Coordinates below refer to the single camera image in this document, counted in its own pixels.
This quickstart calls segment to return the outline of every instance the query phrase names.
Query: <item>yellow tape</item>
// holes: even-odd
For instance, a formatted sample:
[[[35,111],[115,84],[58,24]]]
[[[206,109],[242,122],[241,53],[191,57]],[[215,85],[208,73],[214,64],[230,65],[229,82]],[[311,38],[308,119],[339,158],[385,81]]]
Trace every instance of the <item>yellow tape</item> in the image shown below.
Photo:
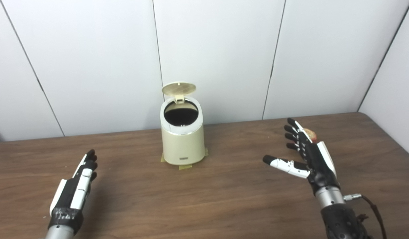
[[[204,156],[209,156],[209,150],[207,148],[204,149]],[[164,160],[164,154],[161,154],[161,159],[160,162],[166,162],[166,160]],[[179,170],[183,170],[183,169],[187,169],[187,168],[192,168],[192,164],[189,165],[179,165]]]
[[[192,168],[192,164],[189,165],[179,165],[179,170],[187,169],[187,168]]]

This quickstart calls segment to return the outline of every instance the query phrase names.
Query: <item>wooden table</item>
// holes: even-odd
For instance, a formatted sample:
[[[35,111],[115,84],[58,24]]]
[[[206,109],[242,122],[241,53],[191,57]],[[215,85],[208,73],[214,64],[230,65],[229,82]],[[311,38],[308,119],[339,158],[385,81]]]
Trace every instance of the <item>wooden table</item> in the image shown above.
[[[409,154],[360,113],[296,118],[324,140],[343,194],[375,202],[388,238],[409,239]],[[262,156],[300,160],[285,148],[285,119],[205,126],[209,156],[192,168],[160,162],[160,130],[0,143],[0,239],[45,237],[49,205],[91,148],[98,178],[77,239],[326,238],[306,180]],[[364,224],[381,238],[370,216]]]

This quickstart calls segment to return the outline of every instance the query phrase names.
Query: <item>robotic forearm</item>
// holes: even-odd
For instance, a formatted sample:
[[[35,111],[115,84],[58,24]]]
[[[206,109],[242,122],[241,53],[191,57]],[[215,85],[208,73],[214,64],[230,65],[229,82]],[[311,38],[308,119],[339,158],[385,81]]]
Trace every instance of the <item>robotic forearm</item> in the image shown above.
[[[297,121],[292,118],[288,118],[287,121],[291,126],[284,127],[288,132],[285,137],[294,141],[294,143],[288,143],[287,147],[298,151],[306,163],[288,161],[269,155],[265,155],[263,161],[274,168],[308,180],[321,207],[327,238],[370,238],[362,225],[365,218],[356,217],[352,208],[345,203],[345,201],[360,198],[361,195],[353,194],[344,197],[341,194],[335,167],[324,142],[312,142],[306,130]]]
[[[97,176],[97,156],[90,150],[80,161],[73,177],[61,180],[50,207],[51,221],[45,239],[72,239],[83,223],[82,209]]]

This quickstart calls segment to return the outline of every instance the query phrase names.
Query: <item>open lid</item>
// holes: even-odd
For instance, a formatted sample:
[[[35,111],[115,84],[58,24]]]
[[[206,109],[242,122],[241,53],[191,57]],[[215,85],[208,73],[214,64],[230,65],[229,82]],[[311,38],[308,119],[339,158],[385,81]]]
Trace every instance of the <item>open lid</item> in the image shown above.
[[[162,92],[165,95],[174,96],[175,103],[183,104],[185,102],[184,95],[191,94],[196,89],[194,84],[186,82],[174,82],[169,83],[162,88]]]

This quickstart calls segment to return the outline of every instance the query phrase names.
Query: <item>small trash can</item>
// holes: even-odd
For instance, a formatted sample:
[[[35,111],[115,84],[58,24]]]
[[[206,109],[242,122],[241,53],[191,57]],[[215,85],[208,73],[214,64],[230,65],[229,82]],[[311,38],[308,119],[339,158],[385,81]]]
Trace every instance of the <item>small trash can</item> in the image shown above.
[[[195,85],[184,82],[162,89],[171,96],[160,109],[163,157],[169,164],[189,165],[204,158],[203,113],[196,99],[185,97],[195,89]]]

